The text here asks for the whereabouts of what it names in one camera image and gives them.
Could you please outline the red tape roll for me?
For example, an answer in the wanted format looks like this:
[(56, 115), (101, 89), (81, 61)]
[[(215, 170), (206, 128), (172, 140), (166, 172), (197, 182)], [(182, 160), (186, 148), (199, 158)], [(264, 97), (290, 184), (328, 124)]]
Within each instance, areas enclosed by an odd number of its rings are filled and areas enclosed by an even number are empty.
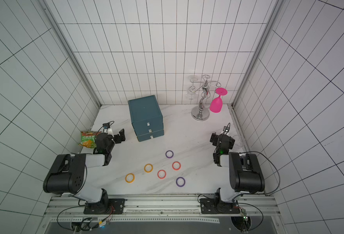
[(164, 179), (166, 177), (166, 171), (165, 170), (159, 170), (158, 173), (157, 173), (157, 177), (159, 179)]
[(175, 161), (173, 164), (172, 164), (172, 168), (175, 170), (175, 171), (178, 171), (181, 169), (181, 163), (178, 162), (178, 161)]

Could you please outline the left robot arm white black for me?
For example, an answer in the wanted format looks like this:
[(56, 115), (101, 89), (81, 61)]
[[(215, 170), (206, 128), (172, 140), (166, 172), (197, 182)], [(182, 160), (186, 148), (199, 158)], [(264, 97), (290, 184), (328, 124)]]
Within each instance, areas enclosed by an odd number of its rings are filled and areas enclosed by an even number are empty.
[(85, 214), (108, 214), (115, 212), (115, 207), (123, 199), (111, 201), (103, 188), (92, 186), (88, 179), (88, 169), (101, 168), (109, 165), (111, 151), (115, 144), (126, 140), (125, 130), (117, 135), (106, 132), (95, 136), (96, 148), (92, 154), (60, 154), (55, 158), (43, 183), (45, 193), (71, 196), (86, 202)]

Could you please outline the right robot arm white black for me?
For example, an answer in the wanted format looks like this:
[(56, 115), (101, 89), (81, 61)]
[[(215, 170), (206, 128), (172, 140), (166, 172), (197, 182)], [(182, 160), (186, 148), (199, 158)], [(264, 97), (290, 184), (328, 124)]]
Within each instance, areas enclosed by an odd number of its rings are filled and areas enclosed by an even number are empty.
[(244, 194), (264, 192), (265, 179), (256, 154), (232, 152), (235, 140), (225, 133), (213, 133), (210, 142), (215, 146), (213, 161), (228, 168), (229, 187), (218, 188), (214, 207), (220, 213), (236, 208), (236, 199)]

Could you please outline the teal three-drawer cabinet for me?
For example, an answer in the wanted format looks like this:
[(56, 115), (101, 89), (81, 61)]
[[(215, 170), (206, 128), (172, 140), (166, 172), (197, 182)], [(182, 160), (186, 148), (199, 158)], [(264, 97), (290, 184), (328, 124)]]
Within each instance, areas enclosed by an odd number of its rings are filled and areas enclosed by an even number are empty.
[(155, 95), (129, 100), (128, 105), (139, 142), (164, 135), (163, 115)]

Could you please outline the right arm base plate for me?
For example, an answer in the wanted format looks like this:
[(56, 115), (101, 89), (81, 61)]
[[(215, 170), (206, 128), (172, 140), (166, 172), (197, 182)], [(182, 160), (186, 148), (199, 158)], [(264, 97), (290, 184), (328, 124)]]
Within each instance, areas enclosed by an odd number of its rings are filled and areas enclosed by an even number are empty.
[(216, 201), (214, 199), (199, 198), (200, 209), (202, 214), (216, 215), (216, 214), (240, 214), (240, 208), (236, 207), (233, 203), (223, 201)]

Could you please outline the purple tape roll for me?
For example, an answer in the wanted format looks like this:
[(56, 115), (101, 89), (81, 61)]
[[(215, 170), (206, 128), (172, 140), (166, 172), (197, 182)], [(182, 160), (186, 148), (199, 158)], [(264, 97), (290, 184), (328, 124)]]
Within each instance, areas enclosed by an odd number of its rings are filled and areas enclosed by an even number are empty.
[(180, 176), (176, 179), (176, 185), (178, 187), (184, 187), (186, 185), (186, 180)]
[(171, 159), (174, 156), (174, 152), (172, 150), (168, 150), (165, 153), (166, 158)]

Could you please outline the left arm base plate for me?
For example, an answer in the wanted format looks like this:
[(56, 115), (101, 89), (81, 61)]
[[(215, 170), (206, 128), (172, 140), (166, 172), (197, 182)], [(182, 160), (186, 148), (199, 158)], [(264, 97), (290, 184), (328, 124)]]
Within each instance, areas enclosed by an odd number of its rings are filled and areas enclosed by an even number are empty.
[(125, 201), (125, 199), (108, 199), (97, 203), (88, 203), (83, 213), (86, 215), (120, 215), (124, 211)]

